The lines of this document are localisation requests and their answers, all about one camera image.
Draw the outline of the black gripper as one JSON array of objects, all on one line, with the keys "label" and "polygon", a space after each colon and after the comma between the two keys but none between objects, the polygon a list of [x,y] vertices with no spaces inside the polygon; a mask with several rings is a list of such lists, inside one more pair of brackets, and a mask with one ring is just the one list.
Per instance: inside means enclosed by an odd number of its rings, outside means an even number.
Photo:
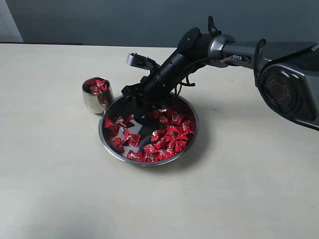
[{"label": "black gripper", "polygon": [[163,112],[152,106],[165,102],[170,92],[192,70],[194,57],[190,53],[175,50],[157,69],[143,76],[139,83],[125,86],[123,117],[133,115],[142,125],[160,125]]}]

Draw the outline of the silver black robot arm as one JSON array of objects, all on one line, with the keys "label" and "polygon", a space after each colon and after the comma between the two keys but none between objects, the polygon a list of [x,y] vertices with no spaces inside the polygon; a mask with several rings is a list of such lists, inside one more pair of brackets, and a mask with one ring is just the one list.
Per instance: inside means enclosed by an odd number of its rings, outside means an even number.
[{"label": "silver black robot arm", "polygon": [[122,89],[136,116],[162,104],[178,85],[189,86],[188,76],[198,69],[234,66],[253,71],[258,92],[275,113],[295,124],[319,128],[319,45],[315,42],[237,42],[214,27],[207,34],[195,27],[162,64],[136,53],[128,56],[127,63],[150,72]]}]

